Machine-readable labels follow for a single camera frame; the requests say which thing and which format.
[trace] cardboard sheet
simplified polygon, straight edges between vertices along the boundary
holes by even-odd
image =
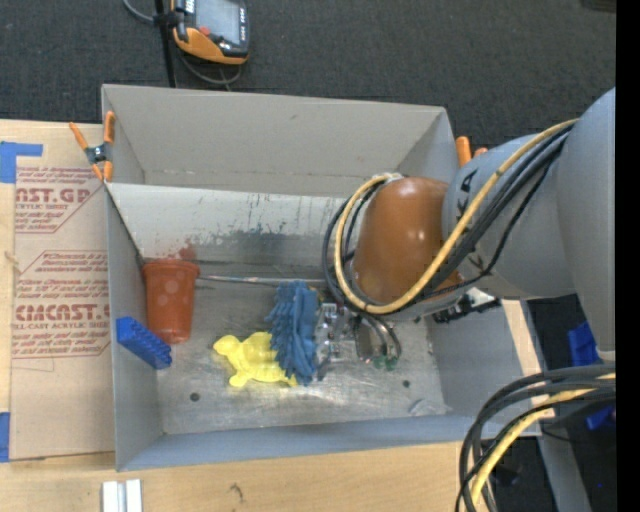
[[[79,128],[102,142],[101,125]],[[15,261],[0,269],[17,269],[10,340],[0,333],[0,368],[11,353],[9,457],[112,450],[104,189],[67,123],[2,120],[0,140],[43,145],[42,157],[17,160]]]

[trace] bin floor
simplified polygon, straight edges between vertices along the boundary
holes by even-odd
[[[275,288],[255,284],[198,286],[191,338],[172,350],[173,363],[159,371],[163,430],[202,433],[285,425],[445,414],[438,368],[424,321],[396,324],[402,356],[392,371],[358,359],[353,340],[340,342],[340,358],[321,381],[290,387],[249,381],[234,388],[234,373],[212,345],[232,334],[240,340],[268,330],[265,316]]]

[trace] metal bracket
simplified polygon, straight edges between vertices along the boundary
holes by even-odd
[[[101,512],[142,512],[142,481],[104,482],[100,505]]]

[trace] orange plastic cup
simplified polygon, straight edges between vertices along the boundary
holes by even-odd
[[[147,328],[170,344],[191,336],[195,282],[200,267],[177,259],[161,259],[142,267],[147,291]]]

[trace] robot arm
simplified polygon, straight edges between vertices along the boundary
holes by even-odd
[[[393,320],[441,311],[471,287],[524,300],[576,293],[600,356],[615,361],[614,184],[612,89],[579,119],[477,155],[450,184],[363,185],[336,216],[334,294]]]

